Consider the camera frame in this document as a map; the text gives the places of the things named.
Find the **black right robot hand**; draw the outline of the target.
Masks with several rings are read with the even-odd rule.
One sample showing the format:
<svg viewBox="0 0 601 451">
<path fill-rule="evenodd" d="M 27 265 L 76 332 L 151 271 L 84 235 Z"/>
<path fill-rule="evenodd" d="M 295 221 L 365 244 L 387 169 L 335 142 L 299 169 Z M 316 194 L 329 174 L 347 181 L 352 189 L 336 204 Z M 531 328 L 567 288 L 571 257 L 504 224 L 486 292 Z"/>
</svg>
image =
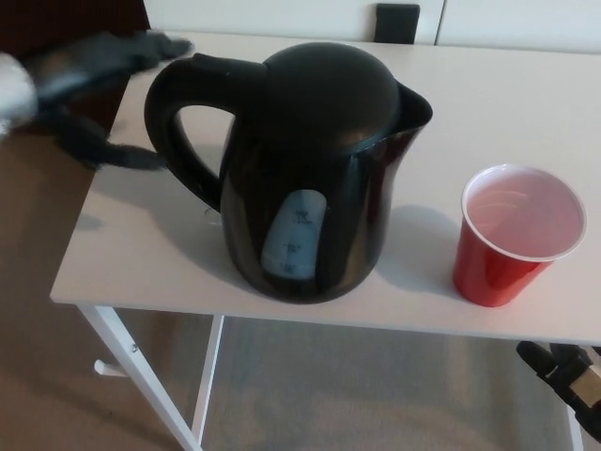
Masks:
<svg viewBox="0 0 601 451">
<path fill-rule="evenodd" d="M 566 405 L 572 450 L 583 450 L 582 430 L 600 443 L 600 365 L 577 345 L 531 341 L 516 346 L 520 359 Z"/>
</svg>

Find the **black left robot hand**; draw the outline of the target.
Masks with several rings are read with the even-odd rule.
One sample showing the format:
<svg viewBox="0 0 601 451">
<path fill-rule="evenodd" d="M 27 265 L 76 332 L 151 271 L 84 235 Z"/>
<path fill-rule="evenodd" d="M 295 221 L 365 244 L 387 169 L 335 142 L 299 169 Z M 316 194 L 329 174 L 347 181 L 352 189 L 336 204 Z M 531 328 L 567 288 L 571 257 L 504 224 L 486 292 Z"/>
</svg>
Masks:
<svg viewBox="0 0 601 451">
<path fill-rule="evenodd" d="M 164 33 L 140 31 L 117 37 L 104 32 L 36 54 L 24 61 L 36 89 L 35 120 L 60 148 L 87 167 L 160 170 L 165 162 L 156 152 L 110 143 L 102 126 L 74 115 L 68 104 L 182 57 L 192 48 L 188 39 Z"/>
</svg>

